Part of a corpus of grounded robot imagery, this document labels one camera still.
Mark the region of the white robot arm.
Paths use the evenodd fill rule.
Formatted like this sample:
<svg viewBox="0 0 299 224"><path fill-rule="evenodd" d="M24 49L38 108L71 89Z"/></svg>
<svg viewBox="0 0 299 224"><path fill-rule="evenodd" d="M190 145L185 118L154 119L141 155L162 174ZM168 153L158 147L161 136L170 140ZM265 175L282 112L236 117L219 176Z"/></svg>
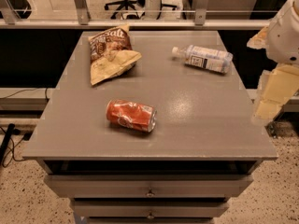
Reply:
<svg viewBox="0 0 299 224"><path fill-rule="evenodd" d="M247 43L251 49L265 49L277 66L260 76L253 119L273 120L299 91L299 0L287 0L277 15Z"/></svg>

